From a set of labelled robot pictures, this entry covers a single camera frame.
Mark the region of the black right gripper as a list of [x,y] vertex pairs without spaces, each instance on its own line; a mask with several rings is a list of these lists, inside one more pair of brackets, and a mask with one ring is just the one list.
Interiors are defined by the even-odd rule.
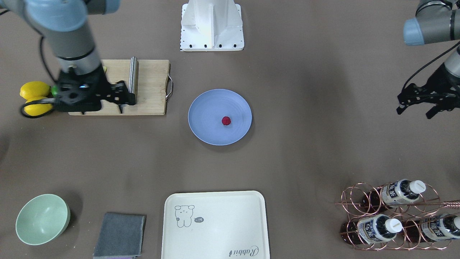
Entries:
[[119,105],[120,114],[124,113],[124,105],[136,105],[136,96],[128,91],[125,82],[111,84],[102,66],[84,75],[77,75],[74,68],[60,71],[56,86],[53,108],[63,113],[85,115],[101,110],[101,100]]

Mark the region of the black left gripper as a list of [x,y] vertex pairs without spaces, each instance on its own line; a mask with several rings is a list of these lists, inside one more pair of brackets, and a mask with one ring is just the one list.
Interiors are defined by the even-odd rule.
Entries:
[[401,115],[405,108],[420,103],[435,104],[425,114],[427,119],[432,119],[444,108],[459,108],[459,77],[447,70],[442,64],[428,78],[426,84],[417,86],[414,83],[405,86],[397,96],[399,105],[396,113]]

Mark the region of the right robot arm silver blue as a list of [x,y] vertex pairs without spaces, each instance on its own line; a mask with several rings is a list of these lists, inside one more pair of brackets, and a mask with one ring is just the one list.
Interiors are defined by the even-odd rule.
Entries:
[[[97,112],[102,102],[116,104],[119,112],[127,105],[138,106],[137,60],[132,58],[129,83],[111,84],[106,76],[88,16],[115,13],[119,0],[2,0],[1,8],[21,17],[42,39],[49,39],[61,65],[51,87],[26,97],[20,113],[40,118],[58,110],[64,113]],[[240,5],[233,0],[191,0],[183,6],[181,49],[185,51],[230,51],[244,48]]]

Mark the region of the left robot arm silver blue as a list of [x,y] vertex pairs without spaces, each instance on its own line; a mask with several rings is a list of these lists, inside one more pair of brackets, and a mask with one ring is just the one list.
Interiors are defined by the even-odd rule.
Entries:
[[[421,0],[415,17],[404,23],[404,42],[408,46],[458,41],[460,38],[460,10],[458,0]],[[422,86],[407,80],[397,96],[401,114],[411,105],[430,103],[433,107],[426,116],[431,119],[437,113],[451,111],[460,105],[460,56],[459,44],[444,54],[450,56],[435,70]]]

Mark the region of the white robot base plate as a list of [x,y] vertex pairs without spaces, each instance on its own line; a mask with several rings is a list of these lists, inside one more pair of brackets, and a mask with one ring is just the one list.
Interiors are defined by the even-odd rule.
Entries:
[[182,5],[180,51],[241,51],[244,46],[242,9],[233,0]]

